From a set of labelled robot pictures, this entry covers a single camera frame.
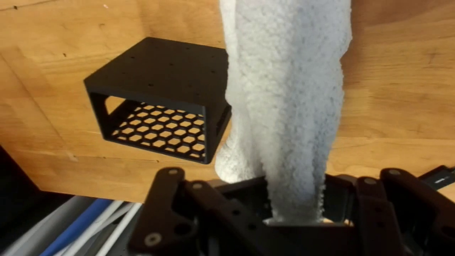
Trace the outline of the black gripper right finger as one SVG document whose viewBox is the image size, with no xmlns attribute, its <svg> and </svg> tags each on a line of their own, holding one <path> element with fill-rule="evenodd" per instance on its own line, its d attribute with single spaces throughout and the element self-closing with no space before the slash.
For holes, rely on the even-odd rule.
<svg viewBox="0 0 455 256">
<path fill-rule="evenodd" d="M 455 256 L 455 204 L 408 171 L 359 178 L 355 207 L 361 256 Z"/>
</svg>

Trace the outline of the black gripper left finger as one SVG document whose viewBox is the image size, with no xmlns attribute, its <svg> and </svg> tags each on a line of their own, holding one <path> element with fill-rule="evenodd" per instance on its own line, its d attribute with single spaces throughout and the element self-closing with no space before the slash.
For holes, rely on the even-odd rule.
<svg viewBox="0 0 455 256">
<path fill-rule="evenodd" d="M 138 255 L 196 255 L 193 212 L 182 200 L 184 173 L 159 170 L 142 205 L 128 248 Z"/>
</svg>

